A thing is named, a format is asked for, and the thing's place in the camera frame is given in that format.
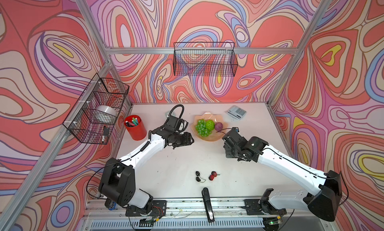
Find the black wire basket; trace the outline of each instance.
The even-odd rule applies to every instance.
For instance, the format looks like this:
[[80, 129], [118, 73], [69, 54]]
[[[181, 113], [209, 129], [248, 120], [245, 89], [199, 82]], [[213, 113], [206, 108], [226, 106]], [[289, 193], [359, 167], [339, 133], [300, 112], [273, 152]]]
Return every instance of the black wire basket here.
[[[97, 83], [80, 111], [73, 120], [63, 123], [81, 143], [108, 143], [129, 91], [129, 86], [121, 81], [113, 78], [100, 78], [98, 75], [97, 77]], [[116, 115], [99, 110], [102, 105], [110, 107], [109, 110]]]
[[234, 42], [175, 42], [175, 76], [235, 76]]

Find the red cup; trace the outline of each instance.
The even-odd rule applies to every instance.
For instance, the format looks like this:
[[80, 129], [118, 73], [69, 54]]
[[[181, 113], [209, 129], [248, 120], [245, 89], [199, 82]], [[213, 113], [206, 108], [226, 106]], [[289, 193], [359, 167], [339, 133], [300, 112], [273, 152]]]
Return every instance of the red cup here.
[[[139, 123], [137, 126], [128, 127], [127, 125], [125, 125], [125, 121], [132, 123], [132, 119], [134, 118], [137, 118], [137, 122]], [[147, 136], [147, 130], [144, 127], [144, 123], [142, 122], [141, 118], [137, 115], [131, 115], [126, 117], [126, 119], [124, 120], [124, 125], [133, 140], [139, 141]]]

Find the green fruit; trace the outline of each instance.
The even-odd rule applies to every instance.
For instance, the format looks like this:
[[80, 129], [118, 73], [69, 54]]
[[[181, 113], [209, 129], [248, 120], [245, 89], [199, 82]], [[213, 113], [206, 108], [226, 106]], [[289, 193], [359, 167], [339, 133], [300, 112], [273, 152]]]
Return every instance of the green fruit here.
[[213, 122], [212, 120], [208, 120], [208, 121], [205, 123], [205, 127], [206, 127], [209, 131], [212, 131], [212, 130], [215, 128], [215, 122]]

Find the purple ball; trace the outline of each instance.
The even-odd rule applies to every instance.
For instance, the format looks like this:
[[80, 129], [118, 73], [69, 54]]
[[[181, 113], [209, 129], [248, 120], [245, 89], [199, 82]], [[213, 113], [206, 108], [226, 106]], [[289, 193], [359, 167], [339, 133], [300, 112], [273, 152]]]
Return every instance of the purple ball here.
[[215, 124], [215, 130], [216, 130], [216, 131], [219, 131], [219, 130], [221, 130], [221, 129], [223, 129], [223, 124], [220, 123], [220, 122], [217, 122], [217, 123]]

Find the fruit bowl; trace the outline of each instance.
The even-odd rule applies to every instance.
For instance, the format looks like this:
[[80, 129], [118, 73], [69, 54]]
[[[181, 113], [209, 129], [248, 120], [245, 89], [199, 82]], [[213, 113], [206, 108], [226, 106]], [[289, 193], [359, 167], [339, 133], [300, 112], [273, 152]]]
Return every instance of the fruit bowl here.
[[194, 120], [193, 125], [191, 126], [191, 128], [192, 128], [193, 133], [196, 135], [196, 137], [198, 137], [198, 138], [200, 138], [201, 140], [204, 140], [204, 141], [208, 141], [208, 142], [217, 141], [217, 140], [221, 139], [224, 136], [224, 133], [217, 132], [215, 129], [213, 129], [211, 135], [209, 135], [208, 137], [200, 136], [199, 133], [197, 132], [196, 128], [195, 128], [195, 126], [197, 125], [197, 122], [200, 119], [204, 119], [205, 121], [212, 120], [212, 121], [214, 121], [214, 123], [220, 122], [220, 123], [223, 124], [223, 128], [222, 129], [228, 128], [228, 124], [223, 121], [223, 117], [220, 114], [214, 115], [214, 114], [212, 114], [210, 112], [206, 112], [203, 115], [196, 115], [195, 116], [195, 120]]

